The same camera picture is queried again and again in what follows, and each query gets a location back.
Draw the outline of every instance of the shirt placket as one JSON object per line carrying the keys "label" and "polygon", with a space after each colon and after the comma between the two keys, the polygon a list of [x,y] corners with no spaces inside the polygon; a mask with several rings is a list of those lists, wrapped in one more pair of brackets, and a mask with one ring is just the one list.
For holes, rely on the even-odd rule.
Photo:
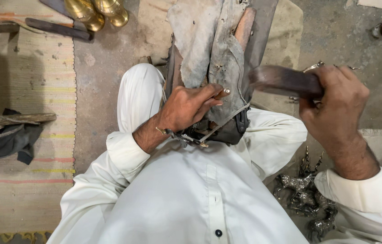
{"label": "shirt placket", "polygon": [[216,180],[215,166],[207,165],[206,181],[209,196],[210,243],[227,244],[223,199],[221,197],[221,188]]}

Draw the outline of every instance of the brass vase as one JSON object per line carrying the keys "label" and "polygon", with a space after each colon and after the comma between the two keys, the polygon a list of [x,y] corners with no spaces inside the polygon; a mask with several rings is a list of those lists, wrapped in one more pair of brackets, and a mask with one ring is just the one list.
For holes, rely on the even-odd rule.
{"label": "brass vase", "polygon": [[95,6],[114,26],[124,26],[129,20],[128,11],[123,7],[123,0],[95,0]]}
{"label": "brass vase", "polygon": [[105,25],[105,18],[96,11],[90,0],[65,0],[65,7],[75,20],[82,22],[90,31],[99,31]]}

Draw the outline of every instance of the striped rug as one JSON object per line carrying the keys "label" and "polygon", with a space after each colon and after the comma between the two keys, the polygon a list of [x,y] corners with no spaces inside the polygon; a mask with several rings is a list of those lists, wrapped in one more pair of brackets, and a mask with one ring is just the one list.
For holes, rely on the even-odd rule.
{"label": "striped rug", "polygon": [[73,185],[76,74],[72,38],[31,29],[26,17],[73,21],[37,0],[0,0],[0,22],[21,25],[16,36],[0,34],[0,112],[57,114],[44,126],[30,165],[16,155],[0,159],[0,234],[28,233],[30,239],[56,228],[60,199]]}

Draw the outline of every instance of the dusty floor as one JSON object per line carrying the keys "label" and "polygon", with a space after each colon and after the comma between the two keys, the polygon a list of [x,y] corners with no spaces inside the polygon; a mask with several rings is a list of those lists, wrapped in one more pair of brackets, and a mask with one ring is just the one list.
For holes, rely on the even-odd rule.
{"label": "dusty floor", "polygon": [[[361,118],[361,128],[382,129],[382,39],[374,40],[369,29],[382,21],[382,9],[357,6],[356,0],[291,0],[304,12],[304,29],[298,69],[318,60],[327,64],[360,67],[358,77],[371,95]],[[77,129],[75,138],[76,174],[85,172],[89,164],[106,150],[109,133],[118,129],[116,103],[124,72],[135,64],[134,44],[139,1],[125,0],[129,23],[123,28],[105,29],[96,34],[94,43],[75,41],[77,74]],[[310,146],[312,163],[323,148],[309,136],[297,152],[302,158]],[[322,169],[331,162],[324,157]],[[288,169],[296,173],[297,165]],[[305,218],[287,210],[305,233]],[[10,243],[29,243],[15,239]]]}

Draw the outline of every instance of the shirt cuff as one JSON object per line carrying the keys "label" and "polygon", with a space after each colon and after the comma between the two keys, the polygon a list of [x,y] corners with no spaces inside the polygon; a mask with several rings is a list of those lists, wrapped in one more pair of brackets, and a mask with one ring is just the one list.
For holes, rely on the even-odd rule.
{"label": "shirt cuff", "polygon": [[377,175],[362,181],[345,179],[328,169],[320,172],[314,183],[330,200],[361,212],[382,213],[382,167]]}
{"label": "shirt cuff", "polygon": [[115,131],[107,137],[107,150],[120,173],[131,182],[150,158],[135,142],[131,132]]}

